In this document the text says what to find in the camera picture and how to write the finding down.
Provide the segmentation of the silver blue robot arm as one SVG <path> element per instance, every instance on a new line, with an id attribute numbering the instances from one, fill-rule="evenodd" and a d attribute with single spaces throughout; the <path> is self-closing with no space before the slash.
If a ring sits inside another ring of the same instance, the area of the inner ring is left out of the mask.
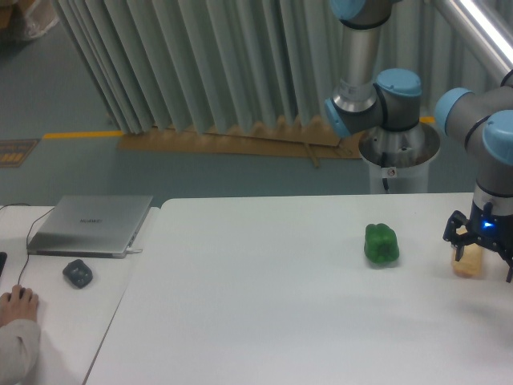
<path id="1" fill-rule="evenodd" d="M 447 91 L 437 102 L 434 128 L 420 122 L 420 78 L 393 68 L 373 75 L 381 26 L 391 1 L 333 1 L 344 26 L 341 80 L 325 101 L 340 137 L 360 134 L 360 153 L 380 169 L 387 192 L 401 168 L 426 164 L 438 152 L 439 133 L 458 141 L 479 163 L 471 212 L 454 212 L 443 237 L 461 258 L 479 245 L 512 261 L 512 33 L 499 13 L 477 1 L 438 1 L 436 8 L 461 34 L 499 86 L 478 95 Z"/>

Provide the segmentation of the person's hand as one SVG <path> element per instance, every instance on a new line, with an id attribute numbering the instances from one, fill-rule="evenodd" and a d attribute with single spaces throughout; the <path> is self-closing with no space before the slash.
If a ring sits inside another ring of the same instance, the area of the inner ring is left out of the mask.
<path id="1" fill-rule="evenodd" d="M 23 298 L 20 299 L 19 291 L 22 287 L 19 284 L 14 285 L 10 292 L 1 295 L 2 329 L 40 329 L 38 324 L 39 296 L 31 288 L 26 288 Z"/>

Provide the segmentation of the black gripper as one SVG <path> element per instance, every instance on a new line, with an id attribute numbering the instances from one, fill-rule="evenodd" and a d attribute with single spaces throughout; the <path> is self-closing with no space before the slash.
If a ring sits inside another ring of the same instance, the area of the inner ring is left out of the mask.
<path id="1" fill-rule="evenodd" d="M 442 239 L 454 248 L 456 261 L 461 261 L 465 247 L 476 240 L 482 247 L 495 251 L 508 265 L 506 282 L 512 282 L 512 197 L 475 191 L 469 219 L 455 210 L 447 220 Z"/>

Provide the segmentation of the grey sleeved forearm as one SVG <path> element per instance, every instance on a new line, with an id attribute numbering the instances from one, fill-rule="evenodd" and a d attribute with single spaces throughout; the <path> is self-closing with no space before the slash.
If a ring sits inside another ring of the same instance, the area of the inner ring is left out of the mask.
<path id="1" fill-rule="evenodd" d="M 1 327 L 1 384 L 24 380 L 36 364 L 41 328 L 35 321 L 17 319 Z"/>

